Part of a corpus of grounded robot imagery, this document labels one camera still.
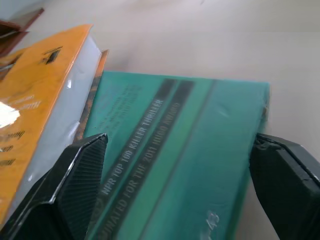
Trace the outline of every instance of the orange book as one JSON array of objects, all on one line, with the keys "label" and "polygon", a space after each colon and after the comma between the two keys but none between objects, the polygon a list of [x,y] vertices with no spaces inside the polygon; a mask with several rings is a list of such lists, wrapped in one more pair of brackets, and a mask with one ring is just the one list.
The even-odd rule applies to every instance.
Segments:
[{"label": "orange book", "polygon": [[[28,171],[34,173],[35,166],[39,166],[40,163],[42,168],[48,168],[47,170],[54,164],[54,160],[47,164],[47,159],[39,159],[43,158],[43,151],[46,149],[37,149],[37,146],[43,141],[50,143],[51,139],[48,136],[51,130],[59,131],[59,128],[48,123],[50,118],[64,117],[63,112],[59,110],[63,109],[63,104],[60,102],[58,107],[57,101],[62,97],[62,92],[69,94],[66,93],[67,90],[63,91],[64,88],[79,85],[76,78],[81,79],[79,76],[83,74],[82,71],[86,71],[83,60],[86,53],[83,48],[87,44],[90,28],[89,24],[74,27],[39,41],[13,55],[0,58],[0,68],[15,60],[10,70],[2,79],[0,78],[0,223],[5,219],[13,199],[17,198],[16,192],[20,192],[21,188],[24,192],[28,192],[32,186],[32,184],[23,184],[29,180],[34,183],[43,174],[41,169],[37,169],[36,174],[24,176],[28,165],[33,162],[33,169]],[[90,77],[93,71],[93,76],[85,80],[89,81],[87,85],[90,86],[101,55],[97,49],[92,54],[93,61],[96,61],[92,66],[95,68],[88,74]],[[68,109],[71,105],[65,103],[63,107]],[[23,197],[24,194],[19,196],[20,199],[16,201],[15,207]]]}]

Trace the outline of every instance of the white surface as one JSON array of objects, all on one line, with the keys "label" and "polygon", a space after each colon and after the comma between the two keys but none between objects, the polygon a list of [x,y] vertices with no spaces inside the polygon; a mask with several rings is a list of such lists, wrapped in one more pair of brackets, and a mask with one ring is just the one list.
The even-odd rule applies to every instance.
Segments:
[{"label": "white surface", "polygon": [[15,16],[41,8],[46,0],[0,0],[0,19],[10,20]]},{"label": "white surface", "polygon": [[96,43],[91,36],[87,37],[66,77],[32,160],[8,210],[6,221],[31,187],[53,167],[64,149],[72,144],[100,57],[101,51]]},{"label": "white surface", "polygon": [[[17,48],[92,23],[107,70],[270,82],[267,132],[319,160],[319,13],[316,0],[52,0]],[[252,185],[237,238],[277,239]]]}]

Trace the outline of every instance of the plastic wrap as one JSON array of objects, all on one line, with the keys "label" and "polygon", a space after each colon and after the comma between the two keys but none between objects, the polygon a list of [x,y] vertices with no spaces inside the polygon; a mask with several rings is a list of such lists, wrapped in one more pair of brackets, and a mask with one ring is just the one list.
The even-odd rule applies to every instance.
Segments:
[{"label": "plastic wrap", "polygon": [[109,136],[87,238],[233,239],[269,84],[105,72],[85,136]]},{"label": "plastic wrap", "polygon": [[[0,176],[5,187],[1,218],[11,203],[6,219],[10,217],[74,140],[101,56],[88,36],[90,27],[75,27],[27,48],[0,83],[0,101],[20,114],[0,129],[13,145],[1,161],[14,160],[0,169],[5,173]],[[0,148],[6,146],[0,142]]]}]

